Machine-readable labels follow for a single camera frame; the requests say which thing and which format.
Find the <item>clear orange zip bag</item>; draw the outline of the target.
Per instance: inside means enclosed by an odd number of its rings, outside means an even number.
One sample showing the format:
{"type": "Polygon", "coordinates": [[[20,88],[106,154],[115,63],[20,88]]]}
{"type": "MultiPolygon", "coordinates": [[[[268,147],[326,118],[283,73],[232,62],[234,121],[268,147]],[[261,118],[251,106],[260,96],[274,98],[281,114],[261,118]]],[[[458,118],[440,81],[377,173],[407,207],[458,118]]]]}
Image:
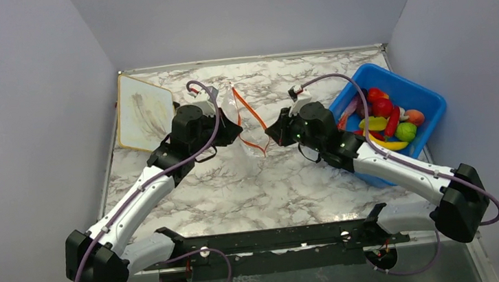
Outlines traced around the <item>clear orange zip bag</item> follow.
{"type": "Polygon", "coordinates": [[[233,143],[233,156],[237,173],[245,179],[254,177],[268,157],[271,138],[265,134],[266,123],[246,101],[233,82],[223,86],[222,110],[233,124],[242,128],[233,143]]]}

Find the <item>red watermelon slice toy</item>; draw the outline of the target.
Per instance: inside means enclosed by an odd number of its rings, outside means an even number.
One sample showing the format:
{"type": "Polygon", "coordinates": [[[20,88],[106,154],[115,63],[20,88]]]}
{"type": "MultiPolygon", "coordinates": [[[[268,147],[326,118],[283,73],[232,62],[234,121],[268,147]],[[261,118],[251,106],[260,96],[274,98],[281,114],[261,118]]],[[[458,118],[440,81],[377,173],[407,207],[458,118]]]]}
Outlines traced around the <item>red watermelon slice toy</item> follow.
{"type": "Polygon", "coordinates": [[[348,122],[348,118],[356,112],[356,109],[360,101],[361,97],[359,96],[359,94],[356,94],[355,97],[350,101],[348,106],[343,111],[343,114],[340,116],[340,119],[338,120],[337,123],[338,129],[343,131],[346,130],[346,123],[348,122]]]}

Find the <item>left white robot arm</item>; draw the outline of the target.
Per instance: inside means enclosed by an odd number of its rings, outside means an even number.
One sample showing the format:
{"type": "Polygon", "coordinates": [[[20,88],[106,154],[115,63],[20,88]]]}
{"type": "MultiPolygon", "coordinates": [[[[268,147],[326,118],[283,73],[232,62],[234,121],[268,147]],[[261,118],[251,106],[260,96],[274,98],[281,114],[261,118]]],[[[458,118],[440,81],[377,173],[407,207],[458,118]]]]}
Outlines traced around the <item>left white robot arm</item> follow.
{"type": "Polygon", "coordinates": [[[114,208],[84,232],[74,230],[65,242],[66,276],[72,282],[127,282],[132,274],[163,261],[179,265],[184,247],[166,233],[131,243],[148,214],[169,195],[206,149],[226,147],[242,132],[223,110],[180,106],[171,132],[151,153],[137,181],[114,208]]]}

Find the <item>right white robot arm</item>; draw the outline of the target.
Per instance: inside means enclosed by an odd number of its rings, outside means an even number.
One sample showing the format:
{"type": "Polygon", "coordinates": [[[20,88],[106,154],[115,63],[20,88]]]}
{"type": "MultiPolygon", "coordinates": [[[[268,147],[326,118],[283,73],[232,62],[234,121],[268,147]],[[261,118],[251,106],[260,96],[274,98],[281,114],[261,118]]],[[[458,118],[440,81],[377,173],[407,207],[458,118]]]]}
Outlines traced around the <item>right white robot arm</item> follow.
{"type": "Polygon", "coordinates": [[[380,244],[393,234],[423,230],[461,243],[474,240],[490,197],[472,166],[428,164],[369,143],[362,135],[338,129],[333,114],[319,102],[305,104],[294,116],[289,111],[281,109],[265,131],[279,146],[297,143],[329,166],[379,177],[422,197],[420,202],[374,207],[363,229],[369,242],[380,244]]]}

